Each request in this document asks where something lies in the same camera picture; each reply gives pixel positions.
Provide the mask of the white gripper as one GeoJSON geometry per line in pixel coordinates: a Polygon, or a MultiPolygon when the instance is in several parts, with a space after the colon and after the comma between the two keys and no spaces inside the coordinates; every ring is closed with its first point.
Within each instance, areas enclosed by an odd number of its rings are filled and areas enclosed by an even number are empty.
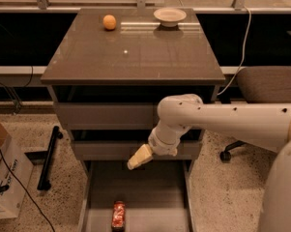
{"type": "Polygon", "coordinates": [[[160,126],[153,128],[148,137],[148,144],[143,144],[129,159],[127,163],[129,170],[152,160],[153,153],[158,156],[176,156],[178,153],[177,134],[169,128],[161,128],[160,126]]]}

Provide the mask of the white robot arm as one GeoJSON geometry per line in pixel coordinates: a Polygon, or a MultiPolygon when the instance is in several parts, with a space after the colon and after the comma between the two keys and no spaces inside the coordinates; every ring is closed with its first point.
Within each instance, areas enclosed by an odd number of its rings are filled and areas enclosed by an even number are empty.
{"type": "Polygon", "coordinates": [[[219,132],[277,153],[266,182],[257,232],[291,232],[291,103],[205,104],[195,94],[169,96],[159,122],[128,161],[130,170],[154,155],[175,156],[191,128],[219,132]]]}

